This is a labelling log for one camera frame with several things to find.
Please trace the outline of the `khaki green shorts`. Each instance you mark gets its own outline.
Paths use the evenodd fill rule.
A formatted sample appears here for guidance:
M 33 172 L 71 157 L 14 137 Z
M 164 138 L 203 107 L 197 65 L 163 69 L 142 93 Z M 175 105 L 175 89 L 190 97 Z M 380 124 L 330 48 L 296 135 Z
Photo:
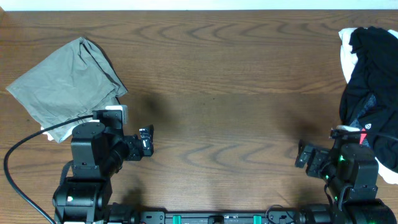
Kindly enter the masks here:
M 77 126 L 127 93 L 103 51 L 80 37 L 60 47 L 9 86 L 7 91 L 41 128 Z

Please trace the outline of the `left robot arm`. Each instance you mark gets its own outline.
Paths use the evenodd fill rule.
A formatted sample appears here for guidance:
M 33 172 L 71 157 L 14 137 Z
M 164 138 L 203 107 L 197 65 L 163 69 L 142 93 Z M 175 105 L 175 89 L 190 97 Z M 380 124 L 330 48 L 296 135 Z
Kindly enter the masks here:
M 139 215 L 128 205 L 109 204 L 111 178 L 124 161 L 140 161 L 154 153 L 154 127 L 126 136 L 123 127 L 100 122 L 83 123 L 72 131 L 73 159 L 64 166 L 53 195 L 57 223 L 137 223 Z

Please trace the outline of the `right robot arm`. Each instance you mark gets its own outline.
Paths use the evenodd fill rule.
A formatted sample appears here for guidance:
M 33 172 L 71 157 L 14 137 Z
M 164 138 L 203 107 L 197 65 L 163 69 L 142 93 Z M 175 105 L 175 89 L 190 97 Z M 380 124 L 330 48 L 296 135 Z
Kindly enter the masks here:
M 295 167 L 325 181 L 327 204 L 306 205 L 295 223 L 397 223 L 394 212 L 376 198 L 379 164 L 373 151 L 359 143 L 336 140 L 325 149 L 301 140 Z

